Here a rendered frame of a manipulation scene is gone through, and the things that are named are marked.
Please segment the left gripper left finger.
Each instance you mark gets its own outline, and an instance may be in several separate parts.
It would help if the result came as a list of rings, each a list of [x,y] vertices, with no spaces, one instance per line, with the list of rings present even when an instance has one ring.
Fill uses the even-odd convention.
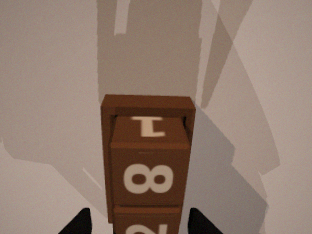
[[[83,208],[58,234],[92,234],[90,208]]]

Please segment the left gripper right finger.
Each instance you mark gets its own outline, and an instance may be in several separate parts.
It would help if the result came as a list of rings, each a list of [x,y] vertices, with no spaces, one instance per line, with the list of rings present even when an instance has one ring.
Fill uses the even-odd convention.
[[[188,219],[188,234],[223,234],[197,208],[191,208]]]

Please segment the brown number cube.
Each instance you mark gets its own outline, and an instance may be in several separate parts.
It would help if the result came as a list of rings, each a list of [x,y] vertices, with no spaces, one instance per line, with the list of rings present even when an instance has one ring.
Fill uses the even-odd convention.
[[[115,115],[108,162],[114,205],[181,205],[191,146],[180,116]]]
[[[114,205],[113,234],[178,234],[181,205]]]

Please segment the brown rectangular tray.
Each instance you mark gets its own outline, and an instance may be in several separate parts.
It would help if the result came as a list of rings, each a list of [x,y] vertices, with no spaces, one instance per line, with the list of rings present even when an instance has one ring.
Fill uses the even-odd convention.
[[[101,104],[101,128],[108,223],[112,203],[108,171],[108,142],[115,115],[180,116],[192,145],[196,108],[187,96],[105,94]]]

